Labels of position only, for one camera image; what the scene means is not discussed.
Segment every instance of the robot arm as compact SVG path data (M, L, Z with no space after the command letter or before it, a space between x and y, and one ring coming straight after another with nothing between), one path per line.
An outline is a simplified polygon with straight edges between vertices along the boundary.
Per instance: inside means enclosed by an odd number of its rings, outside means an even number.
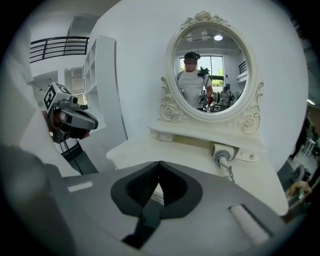
M44 99L48 123L53 127L53 141L61 143L68 138L82 139L87 131L98 128L97 119L80 109L78 98L64 85L52 82ZM54 113L59 111L61 126L56 127Z

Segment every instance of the white bookshelf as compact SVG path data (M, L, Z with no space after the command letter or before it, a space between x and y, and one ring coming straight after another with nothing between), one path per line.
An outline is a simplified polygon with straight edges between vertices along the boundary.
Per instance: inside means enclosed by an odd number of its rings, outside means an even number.
M79 143L99 172L114 168L106 153L127 140L116 84L115 45L115 39L99 35L83 65L86 111L99 124Z

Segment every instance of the ornate mirror frame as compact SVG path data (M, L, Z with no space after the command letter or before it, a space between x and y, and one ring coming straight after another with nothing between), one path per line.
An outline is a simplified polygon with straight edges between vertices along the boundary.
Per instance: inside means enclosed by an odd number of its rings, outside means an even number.
M192 30L198 28L212 28L226 33L240 47L244 54L247 65L247 80L244 91L237 102L227 110L217 113L205 113L193 108L182 96L177 86L174 74L174 61L177 46ZM172 36L166 50L166 77L161 80L165 83L165 95L160 107L160 119L167 122L178 122L182 119L194 118L205 123L227 122L232 118L237 118L239 123L244 125L242 129L249 130L245 134L254 133L260 124L260 109L258 98L262 96L259 92L263 83L257 82L257 67L253 53L247 43L239 36L240 33L231 29L228 21L218 15L211 16L209 12L197 13L194 18L187 18L177 32Z

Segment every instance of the window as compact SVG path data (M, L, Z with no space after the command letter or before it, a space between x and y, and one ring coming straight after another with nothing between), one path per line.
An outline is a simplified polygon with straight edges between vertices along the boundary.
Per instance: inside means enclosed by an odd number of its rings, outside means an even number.
M185 70L184 59L180 58L180 71ZM221 92L224 88L224 63L222 56L201 56L197 65L199 70L200 67L209 69L213 91Z

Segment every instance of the black metal railing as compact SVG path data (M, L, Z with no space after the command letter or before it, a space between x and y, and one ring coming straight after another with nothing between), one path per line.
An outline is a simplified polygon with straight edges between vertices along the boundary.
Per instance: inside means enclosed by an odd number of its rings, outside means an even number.
M239 65L239 72L240 72L240 75L245 72L247 70L247 63L246 61L242 62L240 65Z
M83 36L59 36L33 41L30 63L66 55L86 55L88 40L89 37Z

